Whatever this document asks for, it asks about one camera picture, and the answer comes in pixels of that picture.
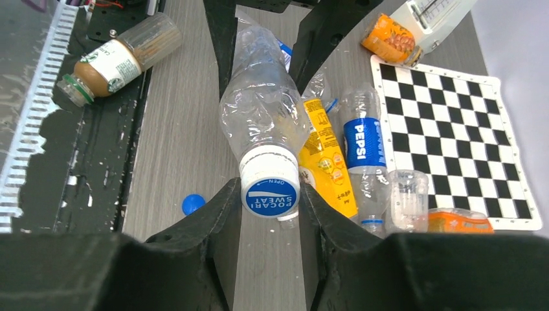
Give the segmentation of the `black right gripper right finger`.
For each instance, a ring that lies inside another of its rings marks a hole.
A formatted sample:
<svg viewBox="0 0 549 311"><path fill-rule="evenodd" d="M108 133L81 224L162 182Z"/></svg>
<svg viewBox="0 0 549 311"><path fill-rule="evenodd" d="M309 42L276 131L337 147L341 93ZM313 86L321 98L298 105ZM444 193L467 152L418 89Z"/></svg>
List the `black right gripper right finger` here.
<svg viewBox="0 0 549 311"><path fill-rule="evenodd" d="M541 236L379 238L307 183L298 222L308 310L548 309L548 240Z"/></svg>

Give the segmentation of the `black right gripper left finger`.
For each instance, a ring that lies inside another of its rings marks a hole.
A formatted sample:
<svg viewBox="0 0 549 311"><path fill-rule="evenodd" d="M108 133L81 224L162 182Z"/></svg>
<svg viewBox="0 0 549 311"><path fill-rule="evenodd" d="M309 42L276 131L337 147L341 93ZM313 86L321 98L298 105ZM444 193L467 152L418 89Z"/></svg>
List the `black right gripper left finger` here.
<svg viewBox="0 0 549 311"><path fill-rule="evenodd" d="M231 310L241 181L145 242L122 233L1 236L2 310Z"/></svg>

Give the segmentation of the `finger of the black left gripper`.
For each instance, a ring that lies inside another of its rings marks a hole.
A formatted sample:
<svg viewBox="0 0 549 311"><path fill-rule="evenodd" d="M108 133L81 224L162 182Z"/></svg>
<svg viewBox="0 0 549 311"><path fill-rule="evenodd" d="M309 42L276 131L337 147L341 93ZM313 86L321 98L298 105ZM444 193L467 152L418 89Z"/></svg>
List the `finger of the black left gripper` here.
<svg viewBox="0 0 549 311"><path fill-rule="evenodd" d="M346 35L381 3L382 0L293 1L296 6L310 9L299 24L289 67L300 94Z"/></svg>
<svg viewBox="0 0 549 311"><path fill-rule="evenodd" d="M232 75L238 18L235 0L203 0L208 29L218 65L219 98Z"/></svg>

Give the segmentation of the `brown coffee bottle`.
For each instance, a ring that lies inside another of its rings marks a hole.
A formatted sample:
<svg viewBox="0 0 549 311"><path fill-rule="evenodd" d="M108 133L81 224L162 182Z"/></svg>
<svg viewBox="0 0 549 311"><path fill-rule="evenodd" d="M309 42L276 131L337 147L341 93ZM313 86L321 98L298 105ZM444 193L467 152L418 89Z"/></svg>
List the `brown coffee bottle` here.
<svg viewBox="0 0 549 311"><path fill-rule="evenodd" d="M175 22L157 12L81 57L56 85L76 106L92 104L128 85L182 42Z"/></svg>

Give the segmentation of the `white blue Pocari Sweat cap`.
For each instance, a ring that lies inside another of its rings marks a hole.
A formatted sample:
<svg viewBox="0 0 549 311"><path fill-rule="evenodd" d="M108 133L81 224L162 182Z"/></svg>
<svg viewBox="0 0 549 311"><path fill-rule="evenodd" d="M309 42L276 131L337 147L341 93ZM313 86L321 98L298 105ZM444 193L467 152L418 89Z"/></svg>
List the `white blue Pocari Sweat cap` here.
<svg viewBox="0 0 549 311"><path fill-rule="evenodd" d="M241 201L252 214L278 218L298 205L298 163L287 148L273 144L254 147L242 157L239 170Z"/></svg>

